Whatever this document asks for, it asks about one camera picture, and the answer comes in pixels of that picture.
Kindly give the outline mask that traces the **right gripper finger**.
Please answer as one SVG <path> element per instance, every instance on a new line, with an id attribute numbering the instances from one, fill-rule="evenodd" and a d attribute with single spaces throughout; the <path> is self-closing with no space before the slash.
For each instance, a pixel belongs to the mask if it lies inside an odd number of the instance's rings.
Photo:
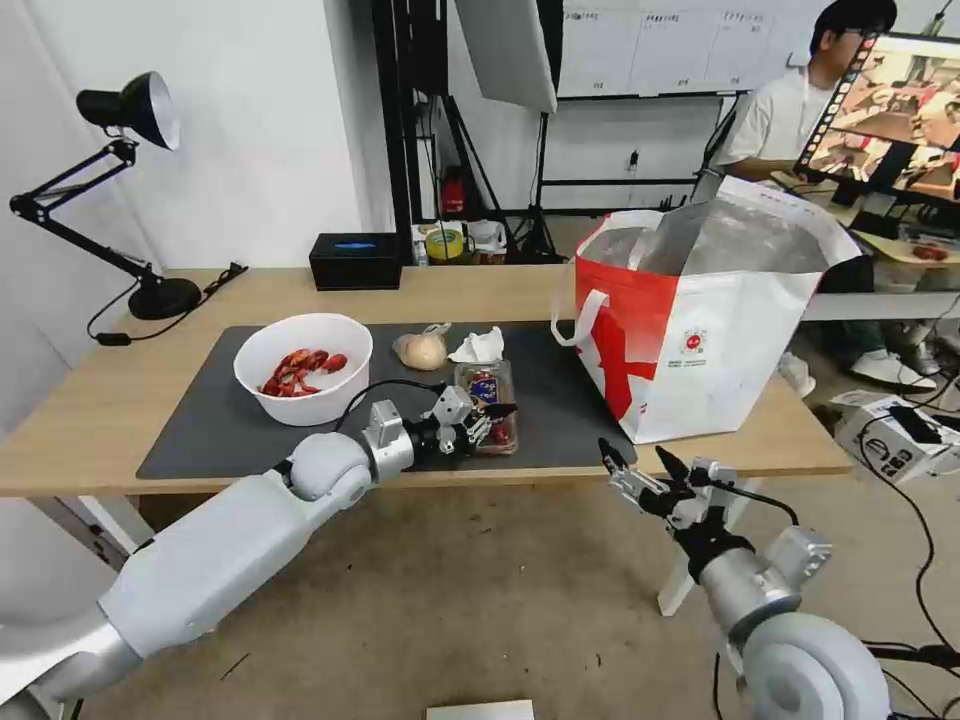
<path id="1" fill-rule="evenodd" d="M 677 505 L 682 501 L 698 498 L 697 488 L 690 484 L 690 469 L 687 465 L 663 446 L 656 446 L 655 452 L 668 475 L 665 482 L 668 491 L 658 496 L 658 503 Z"/>
<path id="2" fill-rule="evenodd" d="M 630 467 L 622 454 L 605 438 L 598 439 L 601 462 L 608 483 L 625 499 L 650 515 L 668 514 L 668 484 Z"/>

